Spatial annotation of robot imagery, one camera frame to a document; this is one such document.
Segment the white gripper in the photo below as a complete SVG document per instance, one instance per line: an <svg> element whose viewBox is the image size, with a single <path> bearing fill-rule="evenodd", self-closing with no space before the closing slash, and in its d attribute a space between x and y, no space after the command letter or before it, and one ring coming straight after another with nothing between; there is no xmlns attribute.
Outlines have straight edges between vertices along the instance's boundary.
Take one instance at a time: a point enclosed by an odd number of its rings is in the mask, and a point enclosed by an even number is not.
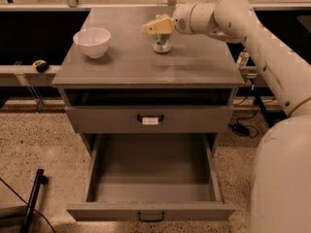
<svg viewBox="0 0 311 233"><path fill-rule="evenodd" d="M149 35L170 34L174 28L181 34L192 34L190 18L194 7L194 4L177 5L173 19L168 16L157 17L145 23L142 28Z"/></svg>

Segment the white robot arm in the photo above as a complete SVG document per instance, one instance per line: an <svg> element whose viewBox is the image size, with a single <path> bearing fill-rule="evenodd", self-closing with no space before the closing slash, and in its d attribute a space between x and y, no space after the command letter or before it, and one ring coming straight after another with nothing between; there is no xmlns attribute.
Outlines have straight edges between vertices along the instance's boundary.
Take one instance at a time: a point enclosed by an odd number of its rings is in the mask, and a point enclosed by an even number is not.
<svg viewBox="0 0 311 233"><path fill-rule="evenodd" d="M259 21L248 0L184 4L143 25L150 35L240 43L286 119L262 137L251 182L250 233L311 233L311 66Z"/></svg>

